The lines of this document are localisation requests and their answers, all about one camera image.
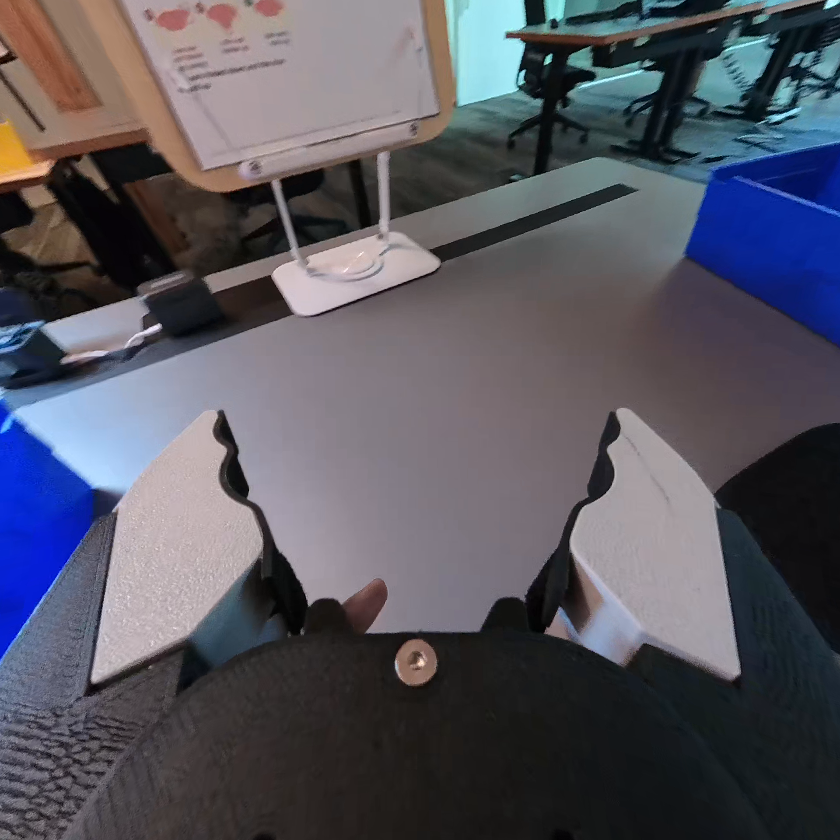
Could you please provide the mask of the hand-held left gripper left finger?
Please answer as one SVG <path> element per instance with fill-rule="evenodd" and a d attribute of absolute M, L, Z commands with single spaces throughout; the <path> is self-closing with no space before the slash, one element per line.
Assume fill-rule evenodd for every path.
<path fill-rule="evenodd" d="M 115 522 L 94 686 L 177 650 L 214 668 L 301 632 L 307 597 L 249 499 L 223 411 L 201 414 L 150 463 Z"/>

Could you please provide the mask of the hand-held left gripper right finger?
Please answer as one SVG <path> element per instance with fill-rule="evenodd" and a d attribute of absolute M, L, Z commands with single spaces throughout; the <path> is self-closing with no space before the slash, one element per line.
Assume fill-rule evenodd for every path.
<path fill-rule="evenodd" d="M 625 407 L 609 414 L 585 496 L 525 606 L 533 632 L 615 665 L 655 650 L 726 683 L 742 672 L 718 504 Z"/>

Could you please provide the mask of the blue plastic bin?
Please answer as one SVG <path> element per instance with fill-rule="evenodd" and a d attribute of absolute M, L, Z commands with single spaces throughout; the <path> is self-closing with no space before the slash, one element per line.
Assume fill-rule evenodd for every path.
<path fill-rule="evenodd" d="M 1 655 L 88 532 L 94 494 L 1 404 Z"/>
<path fill-rule="evenodd" d="M 839 345 L 839 143 L 719 166 L 685 255 Z"/>

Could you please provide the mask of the black charger box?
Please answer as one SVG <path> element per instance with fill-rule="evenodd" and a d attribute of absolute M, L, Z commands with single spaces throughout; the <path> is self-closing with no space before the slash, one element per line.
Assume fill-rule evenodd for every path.
<path fill-rule="evenodd" d="M 170 338 L 181 338 L 226 321 L 206 280 L 190 270 L 148 280 L 137 286 L 136 296 Z"/>

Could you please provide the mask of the black device with blue label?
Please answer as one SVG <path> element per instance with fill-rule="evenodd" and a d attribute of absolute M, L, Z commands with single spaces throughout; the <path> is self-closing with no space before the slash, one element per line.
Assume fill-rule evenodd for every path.
<path fill-rule="evenodd" d="M 1 328 L 1 387 L 6 390 L 48 382 L 59 375 L 67 350 L 46 330 L 30 321 Z"/>

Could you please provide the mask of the wooden side desk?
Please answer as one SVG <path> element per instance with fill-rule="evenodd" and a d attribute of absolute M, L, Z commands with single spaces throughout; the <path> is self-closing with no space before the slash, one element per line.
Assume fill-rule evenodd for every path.
<path fill-rule="evenodd" d="M 147 143 L 144 131 L 26 154 L 28 163 L 17 169 L 2 164 L 2 233 L 34 221 L 22 191 L 43 186 L 86 242 L 94 258 L 89 267 L 117 287 L 134 292 L 147 281 L 175 272 L 173 258 L 129 191 L 130 185 L 172 173 Z"/>

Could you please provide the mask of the yellow box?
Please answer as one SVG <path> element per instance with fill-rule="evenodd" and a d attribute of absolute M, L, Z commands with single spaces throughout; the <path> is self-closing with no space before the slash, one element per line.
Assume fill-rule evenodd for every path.
<path fill-rule="evenodd" d="M 32 165 L 32 160 L 21 141 L 13 124 L 1 118 L 1 176 L 10 176 L 11 173 L 22 172 Z"/>

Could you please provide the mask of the black office chair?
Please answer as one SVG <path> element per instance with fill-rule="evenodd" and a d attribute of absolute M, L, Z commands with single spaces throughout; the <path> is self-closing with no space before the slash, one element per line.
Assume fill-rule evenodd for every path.
<path fill-rule="evenodd" d="M 553 106 L 553 124 L 562 130 L 575 130 L 580 133 L 580 142 L 586 144 L 590 129 L 583 124 L 564 116 L 560 111 L 569 106 L 570 94 L 578 86 L 595 81 L 593 70 L 570 66 L 564 63 L 555 78 L 552 69 L 553 53 L 539 45 L 527 43 L 524 46 L 517 75 L 517 88 L 531 99 L 546 103 L 555 100 Z"/>

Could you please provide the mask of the instruction board on white stand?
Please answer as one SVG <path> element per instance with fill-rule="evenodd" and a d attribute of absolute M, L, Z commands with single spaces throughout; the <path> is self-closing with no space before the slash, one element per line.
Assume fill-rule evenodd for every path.
<path fill-rule="evenodd" d="M 214 193 L 270 185 L 290 247 L 272 280 L 293 314 L 318 316 L 439 269 L 392 231 L 390 159 L 452 118 L 445 2 L 81 5 L 174 172 Z M 282 181 L 371 156 L 375 231 L 305 255 Z"/>

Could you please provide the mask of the long wooden office desk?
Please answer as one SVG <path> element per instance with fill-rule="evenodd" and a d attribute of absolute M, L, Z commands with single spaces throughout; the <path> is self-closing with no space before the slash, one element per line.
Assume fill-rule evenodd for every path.
<path fill-rule="evenodd" d="M 672 7 L 656 7 L 644 12 L 642 2 L 629 2 L 608 13 L 548 20 L 545 12 L 537 19 L 535 2 L 526 2 L 528 26 L 506 33 L 508 39 L 539 45 L 553 53 L 553 76 L 564 63 L 584 49 L 591 51 L 596 68 L 624 67 L 645 60 L 665 65 L 654 93 L 651 111 L 640 140 L 614 145 L 615 152 L 639 160 L 666 165 L 692 161 L 697 153 L 676 148 L 673 138 L 683 118 L 685 104 L 699 78 L 700 65 L 722 52 L 735 27 L 745 34 L 790 33 L 787 42 L 790 60 L 793 47 L 807 38 L 817 25 L 838 21 L 838 2 L 680 2 Z M 553 106 L 542 104 L 540 115 L 522 128 L 539 129 L 533 175 L 549 168 L 553 147 Z"/>

